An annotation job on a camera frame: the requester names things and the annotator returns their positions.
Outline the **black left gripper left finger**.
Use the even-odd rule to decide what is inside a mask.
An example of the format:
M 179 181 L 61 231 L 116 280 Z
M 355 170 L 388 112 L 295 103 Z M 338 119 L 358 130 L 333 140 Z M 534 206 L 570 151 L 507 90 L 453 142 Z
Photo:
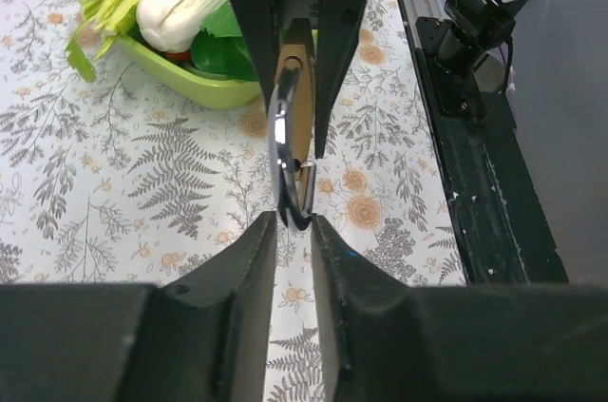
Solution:
M 164 286 L 1 289 L 5 401 L 258 401 L 275 278 L 276 216 Z

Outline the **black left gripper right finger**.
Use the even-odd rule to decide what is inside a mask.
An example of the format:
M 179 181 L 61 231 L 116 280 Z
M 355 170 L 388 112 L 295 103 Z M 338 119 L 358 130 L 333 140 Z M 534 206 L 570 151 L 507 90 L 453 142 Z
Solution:
M 603 401 L 607 293 L 571 284 L 408 287 L 311 223 L 331 401 Z

